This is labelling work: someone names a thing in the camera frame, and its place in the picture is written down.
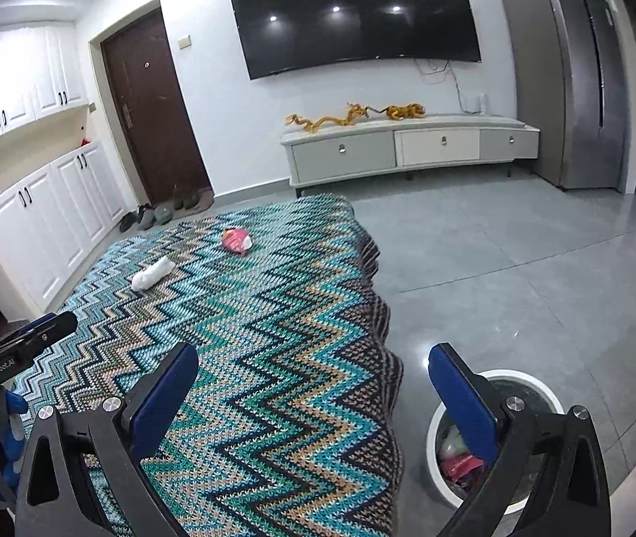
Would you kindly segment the trash pile in bin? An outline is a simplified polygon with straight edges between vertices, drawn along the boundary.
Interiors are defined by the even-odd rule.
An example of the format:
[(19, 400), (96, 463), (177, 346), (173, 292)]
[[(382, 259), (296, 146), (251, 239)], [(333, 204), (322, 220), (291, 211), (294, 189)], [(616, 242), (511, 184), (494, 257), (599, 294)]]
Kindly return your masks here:
[(480, 458), (472, 455), (454, 424), (446, 428), (437, 456), (443, 477), (451, 485), (466, 492), (476, 485), (480, 475), (487, 469)]

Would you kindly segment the white round trash bin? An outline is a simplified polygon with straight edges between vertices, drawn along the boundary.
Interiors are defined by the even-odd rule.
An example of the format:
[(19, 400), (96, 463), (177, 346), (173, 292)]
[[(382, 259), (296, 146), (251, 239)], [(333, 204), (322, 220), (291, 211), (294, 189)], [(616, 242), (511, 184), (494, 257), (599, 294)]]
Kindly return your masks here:
[[(517, 395), (526, 402), (531, 410), (539, 412), (553, 412), (564, 414), (564, 407), (548, 386), (534, 376), (516, 370), (488, 370), (480, 372), (480, 376), (486, 378), (497, 390), (504, 395)], [(439, 404), (432, 414), (426, 438), (427, 469), (432, 479), (432, 484), (439, 492), (440, 498), (452, 509), (457, 509), (465, 498), (467, 491), (460, 489), (454, 482), (448, 479), (440, 468), (440, 449), (448, 439), (452, 428), (450, 417), (446, 414), (444, 404)], [(530, 490), (534, 486), (536, 477), (541, 468), (542, 457), (531, 457), (526, 464), (524, 473), (512, 501), (509, 502), (505, 516), (520, 513), (528, 501)]]

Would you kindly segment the white shoe cabinet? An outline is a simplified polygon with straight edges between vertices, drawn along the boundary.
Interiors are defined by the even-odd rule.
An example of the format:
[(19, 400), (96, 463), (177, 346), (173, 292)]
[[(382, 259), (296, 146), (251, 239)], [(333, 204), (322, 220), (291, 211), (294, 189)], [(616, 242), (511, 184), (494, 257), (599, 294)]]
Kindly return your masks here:
[(67, 22), (0, 27), (0, 311), (57, 301), (137, 205), (93, 73)]

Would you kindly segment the white crumpled tissue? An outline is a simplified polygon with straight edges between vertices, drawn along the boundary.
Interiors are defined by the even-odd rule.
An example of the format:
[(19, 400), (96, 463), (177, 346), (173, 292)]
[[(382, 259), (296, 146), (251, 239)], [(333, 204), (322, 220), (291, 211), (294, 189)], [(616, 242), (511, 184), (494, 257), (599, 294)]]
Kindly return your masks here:
[(155, 284), (164, 279), (173, 272), (176, 263), (172, 262), (167, 256), (159, 258), (149, 267), (136, 273), (131, 279), (131, 290), (133, 292), (142, 292), (151, 289)]

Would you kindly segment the zigzag knitted table cloth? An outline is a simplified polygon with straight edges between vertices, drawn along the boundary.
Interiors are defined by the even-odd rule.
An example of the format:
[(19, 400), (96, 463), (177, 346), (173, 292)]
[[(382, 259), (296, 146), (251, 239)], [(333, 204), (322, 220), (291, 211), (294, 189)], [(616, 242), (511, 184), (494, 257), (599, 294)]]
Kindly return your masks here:
[[(243, 228), (245, 256), (222, 231)], [(151, 289), (132, 277), (167, 256)], [(122, 239), (64, 309), (74, 335), (16, 379), (32, 409), (92, 409), (178, 343), (198, 377), (144, 472), (192, 536), (389, 536), (403, 377), (372, 280), (379, 249), (335, 195), (222, 213)]]

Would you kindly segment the shoes by door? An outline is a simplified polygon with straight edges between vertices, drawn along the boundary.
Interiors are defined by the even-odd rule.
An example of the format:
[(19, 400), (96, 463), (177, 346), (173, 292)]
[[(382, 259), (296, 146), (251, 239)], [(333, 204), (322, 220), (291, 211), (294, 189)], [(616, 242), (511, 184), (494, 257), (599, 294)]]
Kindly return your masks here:
[(208, 210), (215, 202), (215, 194), (210, 188), (190, 190), (182, 193), (175, 188), (171, 200), (158, 205), (142, 204), (136, 210), (127, 212), (119, 222), (120, 233), (132, 228), (146, 231), (156, 226), (164, 226), (175, 219), (196, 215)]

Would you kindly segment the pink crumpled wrapper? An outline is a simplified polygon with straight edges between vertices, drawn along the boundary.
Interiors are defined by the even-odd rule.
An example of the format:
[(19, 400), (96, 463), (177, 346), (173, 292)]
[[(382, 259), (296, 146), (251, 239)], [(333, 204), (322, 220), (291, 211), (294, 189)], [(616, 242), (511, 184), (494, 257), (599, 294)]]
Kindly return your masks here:
[(243, 228), (227, 228), (222, 231), (221, 244), (228, 252), (245, 256), (252, 248), (252, 239)]

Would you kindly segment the brown entrance door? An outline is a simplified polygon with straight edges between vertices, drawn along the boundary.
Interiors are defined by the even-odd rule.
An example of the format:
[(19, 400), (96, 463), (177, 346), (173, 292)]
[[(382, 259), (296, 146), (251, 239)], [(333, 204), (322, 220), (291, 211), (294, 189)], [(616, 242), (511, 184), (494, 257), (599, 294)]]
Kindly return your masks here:
[(102, 42), (122, 132), (154, 205), (198, 205), (211, 189), (168, 46), (164, 16), (150, 11)]

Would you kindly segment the white tv cabinet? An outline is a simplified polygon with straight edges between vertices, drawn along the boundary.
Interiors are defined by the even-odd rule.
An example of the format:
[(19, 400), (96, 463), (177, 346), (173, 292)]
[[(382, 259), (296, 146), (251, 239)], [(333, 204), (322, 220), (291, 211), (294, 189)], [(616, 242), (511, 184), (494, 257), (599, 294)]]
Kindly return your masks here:
[(282, 136), (296, 190), (344, 179), (539, 157), (540, 130), (496, 115), (434, 115)]

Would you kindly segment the white router on cabinet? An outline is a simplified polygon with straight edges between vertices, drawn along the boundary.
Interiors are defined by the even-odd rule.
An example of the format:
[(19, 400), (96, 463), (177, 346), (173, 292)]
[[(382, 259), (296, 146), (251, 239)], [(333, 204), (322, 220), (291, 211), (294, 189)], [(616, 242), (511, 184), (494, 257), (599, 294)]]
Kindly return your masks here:
[(468, 114), (488, 115), (490, 113), (489, 96), (485, 92), (471, 94), (466, 99), (465, 111)]

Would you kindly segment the golden tiger ornament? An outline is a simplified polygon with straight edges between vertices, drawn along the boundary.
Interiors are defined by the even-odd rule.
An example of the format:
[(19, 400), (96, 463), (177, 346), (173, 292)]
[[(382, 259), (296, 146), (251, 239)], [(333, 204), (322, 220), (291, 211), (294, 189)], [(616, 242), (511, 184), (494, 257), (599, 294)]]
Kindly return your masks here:
[(422, 119), (426, 116), (426, 109), (418, 103), (409, 103), (406, 106), (391, 104), (382, 109), (381, 113), (391, 120)]

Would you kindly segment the golden dragon ornament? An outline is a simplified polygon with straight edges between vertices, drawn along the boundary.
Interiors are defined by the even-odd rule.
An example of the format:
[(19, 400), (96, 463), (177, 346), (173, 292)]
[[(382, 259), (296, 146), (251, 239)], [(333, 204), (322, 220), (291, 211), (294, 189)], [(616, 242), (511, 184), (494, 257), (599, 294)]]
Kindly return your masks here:
[(383, 109), (363, 106), (359, 103), (348, 103), (347, 113), (343, 116), (324, 115), (316, 120), (308, 119), (305, 116), (296, 113), (287, 115), (284, 120), (285, 126), (297, 126), (303, 132), (316, 133), (325, 125), (352, 126), (358, 123), (360, 119), (369, 119), (371, 114), (382, 115)]

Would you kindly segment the stainless steel refrigerator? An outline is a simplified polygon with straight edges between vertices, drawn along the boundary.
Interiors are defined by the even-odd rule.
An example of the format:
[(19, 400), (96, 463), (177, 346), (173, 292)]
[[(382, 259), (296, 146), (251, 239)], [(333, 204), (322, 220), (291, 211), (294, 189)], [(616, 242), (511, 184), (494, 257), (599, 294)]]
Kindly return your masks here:
[(615, 189), (627, 93), (606, 0), (502, 0), (518, 119), (540, 130), (534, 171), (563, 190)]

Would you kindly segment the large wall television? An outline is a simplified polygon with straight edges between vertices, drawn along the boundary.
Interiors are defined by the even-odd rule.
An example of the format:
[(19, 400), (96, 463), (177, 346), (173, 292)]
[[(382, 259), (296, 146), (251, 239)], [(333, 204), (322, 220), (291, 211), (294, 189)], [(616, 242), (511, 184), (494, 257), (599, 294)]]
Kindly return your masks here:
[(470, 0), (231, 0), (248, 75), (341, 62), (482, 59)]

